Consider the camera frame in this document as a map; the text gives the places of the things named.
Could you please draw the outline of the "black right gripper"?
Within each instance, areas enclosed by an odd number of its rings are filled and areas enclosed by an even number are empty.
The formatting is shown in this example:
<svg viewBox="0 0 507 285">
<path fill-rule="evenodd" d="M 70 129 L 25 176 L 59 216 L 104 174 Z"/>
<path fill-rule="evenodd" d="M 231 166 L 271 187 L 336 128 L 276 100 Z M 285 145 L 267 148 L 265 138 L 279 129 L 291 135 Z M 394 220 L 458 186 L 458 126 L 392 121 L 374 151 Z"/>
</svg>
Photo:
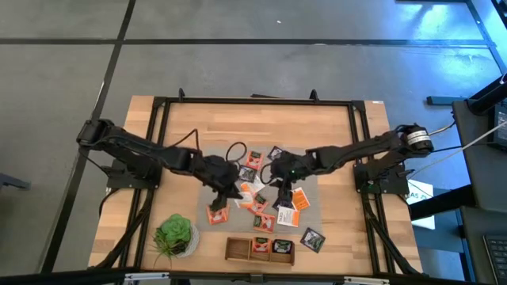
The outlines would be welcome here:
<svg viewBox="0 0 507 285">
<path fill-rule="evenodd" d="M 314 158 L 311 154 L 293 154 L 282 151 L 270 165 L 270 177 L 290 182 L 304 180 L 314 172 Z M 291 183 L 279 186 L 279 200 L 291 201 Z"/>
</svg>

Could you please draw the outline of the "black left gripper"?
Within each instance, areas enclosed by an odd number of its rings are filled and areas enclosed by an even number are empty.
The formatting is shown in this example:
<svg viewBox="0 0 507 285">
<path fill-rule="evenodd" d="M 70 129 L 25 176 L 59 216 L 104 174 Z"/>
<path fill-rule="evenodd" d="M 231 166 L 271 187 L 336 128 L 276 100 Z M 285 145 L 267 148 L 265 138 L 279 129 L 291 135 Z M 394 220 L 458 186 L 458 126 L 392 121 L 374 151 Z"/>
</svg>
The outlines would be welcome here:
<svg viewBox="0 0 507 285">
<path fill-rule="evenodd" d="M 226 161 L 223 157 L 209 155 L 198 157 L 196 161 L 196 178 L 205 186 L 209 186 L 217 196 L 209 206 L 211 212 L 216 212 L 227 206 L 227 198 L 240 198 L 238 187 L 238 167 Z"/>
</svg>

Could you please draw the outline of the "orange peach tea packet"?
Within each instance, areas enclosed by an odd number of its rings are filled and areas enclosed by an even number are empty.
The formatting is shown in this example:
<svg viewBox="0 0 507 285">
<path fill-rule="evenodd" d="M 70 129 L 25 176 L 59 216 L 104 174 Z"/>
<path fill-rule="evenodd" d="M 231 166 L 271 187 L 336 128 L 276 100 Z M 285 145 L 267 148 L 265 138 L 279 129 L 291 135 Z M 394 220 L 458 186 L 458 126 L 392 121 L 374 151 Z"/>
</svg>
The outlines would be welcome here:
<svg viewBox="0 0 507 285">
<path fill-rule="evenodd" d="M 271 240 L 266 237 L 254 237 L 252 240 L 253 253 L 270 253 Z"/>
<path fill-rule="evenodd" d="M 261 194 L 256 194 L 253 202 L 247 207 L 247 210 L 253 214 L 262 213 L 268 205 L 268 200 Z"/>
<path fill-rule="evenodd" d="M 259 170 L 262 167 L 263 159 L 263 153 L 251 150 L 247 155 L 246 166 L 251 169 Z"/>
<path fill-rule="evenodd" d="M 214 226 L 220 223 L 225 223 L 229 219 L 230 205 L 227 204 L 224 208 L 219 209 L 217 211 L 213 211 L 210 205 L 206 206 L 206 212 L 208 217 L 208 222 L 210 225 Z"/>
<path fill-rule="evenodd" d="M 275 223 L 276 218 L 274 216 L 257 213 L 254 215 L 253 229 L 266 233 L 272 233 L 274 231 Z"/>
</svg>

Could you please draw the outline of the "white orange Tazo tea packet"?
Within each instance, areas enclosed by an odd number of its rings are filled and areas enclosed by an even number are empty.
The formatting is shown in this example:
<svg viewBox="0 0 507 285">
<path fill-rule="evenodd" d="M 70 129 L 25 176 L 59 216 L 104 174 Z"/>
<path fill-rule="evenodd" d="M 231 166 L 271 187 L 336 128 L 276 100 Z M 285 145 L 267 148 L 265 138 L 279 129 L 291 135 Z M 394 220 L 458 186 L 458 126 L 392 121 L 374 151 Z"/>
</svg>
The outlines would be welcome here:
<svg viewBox="0 0 507 285">
<path fill-rule="evenodd" d="M 292 208 L 279 206 L 276 222 L 282 226 L 298 227 L 299 216 L 299 211 Z"/>
<path fill-rule="evenodd" d="M 240 192 L 240 199 L 234 199 L 237 207 L 249 208 L 252 206 L 254 202 L 254 197 L 251 192 Z"/>
<path fill-rule="evenodd" d="M 261 182 L 261 179 L 259 176 L 256 176 L 253 180 L 253 182 L 243 182 L 240 185 L 240 189 L 243 192 L 249 192 L 252 196 L 255 196 L 260 190 L 262 190 L 265 187 L 265 184 Z"/>
<path fill-rule="evenodd" d="M 307 195 L 301 187 L 292 191 L 292 205 L 297 211 L 307 209 L 311 205 Z"/>
</svg>

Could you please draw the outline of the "grey woven placemat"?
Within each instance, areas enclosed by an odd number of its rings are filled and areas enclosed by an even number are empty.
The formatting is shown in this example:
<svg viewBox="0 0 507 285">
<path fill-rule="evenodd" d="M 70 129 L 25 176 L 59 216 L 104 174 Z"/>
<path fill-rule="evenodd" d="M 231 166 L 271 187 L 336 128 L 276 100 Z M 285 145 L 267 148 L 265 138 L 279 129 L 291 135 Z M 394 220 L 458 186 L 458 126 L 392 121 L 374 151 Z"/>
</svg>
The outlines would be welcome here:
<svg viewBox="0 0 507 285">
<path fill-rule="evenodd" d="M 219 155 L 221 157 L 225 154 L 229 155 L 230 159 L 236 159 L 244 152 L 242 146 L 235 146 L 230 149 L 228 146 L 206 146 L 203 148 L 205 155 Z M 307 228 L 322 231 L 322 215 L 320 209 L 320 191 L 318 188 L 318 178 L 311 176 L 306 180 L 298 180 L 292 185 L 294 189 L 301 188 L 310 202 L 310 206 L 301 211 L 299 217 L 299 225 L 282 226 L 276 224 L 274 232 L 276 234 L 303 234 Z M 264 212 L 267 215 L 277 216 L 277 210 L 273 208 L 273 204 L 278 198 L 278 188 L 266 186 L 260 190 L 262 197 L 267 199 L 268 205 Z M 207 205 L 209 205 L 216 194 L 208 187 L 202 186 L 199 190 L 199 198 L 197 202 L 196 214 L 196 227 L 201 231 L 213 232 L 240 232 L 240 233 L 253 233 L 254 228 L 254 214 L 244 208 L 237 206 L 233 199 L 228 201 L 229 204 L 229 217 L 226 222 L 212 225 L 208 221 Z"/>
</svg>

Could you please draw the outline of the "green succulent in white pot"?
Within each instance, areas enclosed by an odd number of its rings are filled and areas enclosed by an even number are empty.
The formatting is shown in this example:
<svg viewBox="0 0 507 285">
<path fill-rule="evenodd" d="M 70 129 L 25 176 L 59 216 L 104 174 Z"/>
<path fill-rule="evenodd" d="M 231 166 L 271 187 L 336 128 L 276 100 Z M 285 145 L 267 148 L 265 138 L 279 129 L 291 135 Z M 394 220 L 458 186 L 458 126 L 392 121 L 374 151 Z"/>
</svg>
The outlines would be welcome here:
<svg viewBox="0 0 507 285">
<path fill-rule="evenodd" d="M 173 214 L 154 232 L 153 247 L 158 252 L 153 267 L 161 257 L 170 261 L 191 256 L 200 242 L 200 232 L 186 217 Z"/>
</svg>

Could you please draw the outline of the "white paper sign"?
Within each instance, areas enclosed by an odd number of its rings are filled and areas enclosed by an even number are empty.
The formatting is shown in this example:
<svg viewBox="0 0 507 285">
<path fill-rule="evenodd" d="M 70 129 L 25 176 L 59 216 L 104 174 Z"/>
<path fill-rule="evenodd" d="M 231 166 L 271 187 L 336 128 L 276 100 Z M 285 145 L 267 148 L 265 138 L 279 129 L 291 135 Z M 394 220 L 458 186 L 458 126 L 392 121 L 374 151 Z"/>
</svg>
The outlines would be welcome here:
<svg viewBox="0 0 507 285">
<path fill-rule="evenodd" d="M 433 197 L 433 185 L 426 184 L 416 180 L 408 180 L 408 189 L 409 194 L 406 196 L 406 202 L 411 205 L 413 203 L 418 203 L 423 200 L 427 200 Z M 417 220 L 413 220 L 413 226 L 418 226 L 421 228 L 425 228 L 427 230 L 434 230 L 435 227 L 435 218 L 434 216 L 429 216 L 426 218 L 420 218 Z"/>
</svg>

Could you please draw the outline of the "black desk beam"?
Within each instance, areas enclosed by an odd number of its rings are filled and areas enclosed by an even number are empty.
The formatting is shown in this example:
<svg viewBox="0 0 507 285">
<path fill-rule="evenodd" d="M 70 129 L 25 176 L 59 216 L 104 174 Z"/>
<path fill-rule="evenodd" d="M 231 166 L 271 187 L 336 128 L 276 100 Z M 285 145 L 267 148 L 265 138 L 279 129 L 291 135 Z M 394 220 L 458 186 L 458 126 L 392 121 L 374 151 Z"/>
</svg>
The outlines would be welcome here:
<svg viewBox="0 0 507 285">
<path fill-rule="evenodd" d="M 409 206 L 410 219 L 418 220 L 436 215 L 442 212 L 458 209 L 462 206 L 474 207 L 476 205 L 475 194 L 472 186 L 466 185 L 439 194 L 430 199 L 424 199 Z"/>
</svg>

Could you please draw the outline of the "black gantry beam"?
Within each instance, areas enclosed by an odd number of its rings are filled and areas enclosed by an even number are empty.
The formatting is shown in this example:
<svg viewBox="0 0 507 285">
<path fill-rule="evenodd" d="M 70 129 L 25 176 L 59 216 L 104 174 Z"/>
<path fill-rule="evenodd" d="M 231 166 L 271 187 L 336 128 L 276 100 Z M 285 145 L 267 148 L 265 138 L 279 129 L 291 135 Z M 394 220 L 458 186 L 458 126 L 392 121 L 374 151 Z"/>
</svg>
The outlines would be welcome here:
<svg viewBox="0 0 507 285">
<path fill-rule="evenodd" d="M 70 272 L 49 272 L 30 275 L 0 276 L 0 285 L 105 285 L 109 283 L 125 283 L 124 276 L 139 271 L 135 268 L 86 269 Z M 268 282 L 319 282 L 343 285 L 345 276 L 372 277 L 388 279 L 390 285 L 491 285 L 471 281 L 430 278 L 426 275 L 400 275 L 379 273 L 376 275 L 292 275 L 262 273 L 226 273 L 226 272 L 168 272 L 170 285 L 191 285 L 193 280 L 222 280 L 230 282 L 246 282 L 262 285 Z"/>
</svg>

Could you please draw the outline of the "teal metal bar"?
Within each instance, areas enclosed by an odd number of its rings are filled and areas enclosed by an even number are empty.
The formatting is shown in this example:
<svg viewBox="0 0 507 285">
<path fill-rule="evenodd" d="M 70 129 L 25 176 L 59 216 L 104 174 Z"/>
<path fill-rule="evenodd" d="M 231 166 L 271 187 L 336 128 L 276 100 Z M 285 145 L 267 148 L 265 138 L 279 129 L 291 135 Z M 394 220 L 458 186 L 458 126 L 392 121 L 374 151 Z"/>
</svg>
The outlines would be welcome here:
<svg viewBox="0 0 507 285">
<path fill-rule="evenodd" d="M 451 106 L 455 101 L 464 101 L 466 97 L 441 97 L 441 96 L 429 96 L 426 97 L 428 105 L 433 106 Z"/>
</svg>

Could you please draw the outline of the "grey desk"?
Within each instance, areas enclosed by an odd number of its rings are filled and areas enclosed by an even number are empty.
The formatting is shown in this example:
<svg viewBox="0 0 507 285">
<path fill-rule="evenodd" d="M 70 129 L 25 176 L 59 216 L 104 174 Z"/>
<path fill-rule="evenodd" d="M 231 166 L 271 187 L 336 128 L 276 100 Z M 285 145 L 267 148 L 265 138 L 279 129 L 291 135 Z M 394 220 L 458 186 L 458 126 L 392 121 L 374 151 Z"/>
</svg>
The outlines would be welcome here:
<svg viewBox="0 0 507 285">
<path fill-rule="evenodd" d="M 507 153 L 487 146 L 481 137 L 489 130 L 486 116 L 470 112 L 464 101 L 454 102 L 452 109 L 460 142 L 472 144 L 463 156 L 476 205 L 459 209 L 472 270 L 478 283 L 497 285 L 483 237 L 507 235 Z"/>
</svg>

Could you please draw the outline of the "dark chair base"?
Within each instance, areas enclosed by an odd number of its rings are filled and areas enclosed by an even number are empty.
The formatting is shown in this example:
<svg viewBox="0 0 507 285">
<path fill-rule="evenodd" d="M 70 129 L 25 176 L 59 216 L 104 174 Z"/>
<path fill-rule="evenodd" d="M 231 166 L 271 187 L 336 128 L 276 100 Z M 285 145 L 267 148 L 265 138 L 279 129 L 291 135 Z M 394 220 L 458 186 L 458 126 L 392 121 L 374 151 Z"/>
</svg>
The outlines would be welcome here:
<svg viewBox="0 0 507 285">
<path fill-rule="evenodd" d="M 31 183 L 4 173 L 0 173 L 0 189 L 2 189 L 4 186 L 12 186 L 23 190 L 29 190 Z"/>
</svg>

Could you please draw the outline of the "black keyboard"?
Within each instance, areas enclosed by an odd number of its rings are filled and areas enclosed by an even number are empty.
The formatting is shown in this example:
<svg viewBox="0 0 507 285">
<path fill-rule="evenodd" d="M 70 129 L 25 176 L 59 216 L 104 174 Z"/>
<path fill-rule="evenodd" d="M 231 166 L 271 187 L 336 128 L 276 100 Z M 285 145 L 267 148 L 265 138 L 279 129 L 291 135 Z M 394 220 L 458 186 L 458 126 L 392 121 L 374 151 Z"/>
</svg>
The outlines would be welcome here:
<svg viewBox="0 0 507 285">
<path fill-rule="evenodd" d="M 507 235 L 485 235 L 483 241 L 496 284 L 507 285 Z"/>
</svg>

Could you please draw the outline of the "black monitor pole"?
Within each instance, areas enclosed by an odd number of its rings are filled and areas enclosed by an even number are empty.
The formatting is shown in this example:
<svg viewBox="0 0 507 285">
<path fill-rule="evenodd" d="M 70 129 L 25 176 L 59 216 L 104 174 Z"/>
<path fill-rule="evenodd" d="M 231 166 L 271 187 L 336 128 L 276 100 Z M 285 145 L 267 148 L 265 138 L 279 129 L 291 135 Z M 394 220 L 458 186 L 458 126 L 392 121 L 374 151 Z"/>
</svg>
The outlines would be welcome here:
<svg viewBox="0 0 507 285">
<path fill-rule="evenodd" d="M 482 115 L 497 103 L 507 99 L 507 72 L 467 99 L 468 109 Z"/>
</svg>

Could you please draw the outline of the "black aluminium table frame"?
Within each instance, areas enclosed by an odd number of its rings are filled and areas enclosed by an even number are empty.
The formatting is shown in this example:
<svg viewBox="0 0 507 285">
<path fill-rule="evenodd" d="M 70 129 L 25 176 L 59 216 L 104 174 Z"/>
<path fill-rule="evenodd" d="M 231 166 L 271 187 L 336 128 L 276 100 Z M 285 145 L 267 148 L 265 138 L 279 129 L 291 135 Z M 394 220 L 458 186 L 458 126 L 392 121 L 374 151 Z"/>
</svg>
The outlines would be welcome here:
<svg viewBox="0 0 507 285">
<path fill-rule="evenodd" d="M 145 135 L 155 97 L 133 96 L 123 126 L 135 135 Z M 297 153 L 305 149 L 328 145 L 345 145 L 353 142 L 347 106 L 313 104 L 274 104 L 270 98 L 243 98 L 241 104 L 224 103 L 224 100 L 240 98 L 184 97 L 186 102 L 170 104 L 164 146 L 181 139 L 193 128 L 199 130 L 200 147 L 208 150 L 225 150 L 236 141 L 248 147 L 279 147 Z M 389 128 L 385 105 L 382 101 L 364 103 L 369 131 L 380 135 Z M 169 270 L 183 273 L 246 273 L 247 275 L 286 274 L 289 277 L 310 275 L 370 276 L 372 262 L 369 253 L 364 211 L 360 194 L 356 192 L 353 179 L 353 163 L 346 164 L 336 172 L 324 176 L 312 176 L 318 184 L 319 202 L 307 210 L 320 210 L 321 228 L 325 243 L 320 253 L 314 253 L 299 243 L 302 234 L 267 234 L 251 230 L 200 231 L 197 249 L 188 257 L 160 256 L 154 248 L 151 235 L 163 220 L 178 213 L 196 222 L 198 198 L 204 198 L 202 184 L 192 177 L 179 176 L 163 170 L 162 185 L 155 190 L 154 204 L 145 242 L 142 269 Z M 88 265 L 97 265 L 120 239 L 126 229 L 128 211 L 133 190 L 120 190 L 104 205 L 97 227 Z M 383 195 L 383 205 L 390 238 L 410 265 L 422 272 L 414 230 L 407 205 L 394 195 Z M 295 242 L 295 265 L 225 260 L 227 238 L 262 236 L 289 239 Z"/>
</svg>

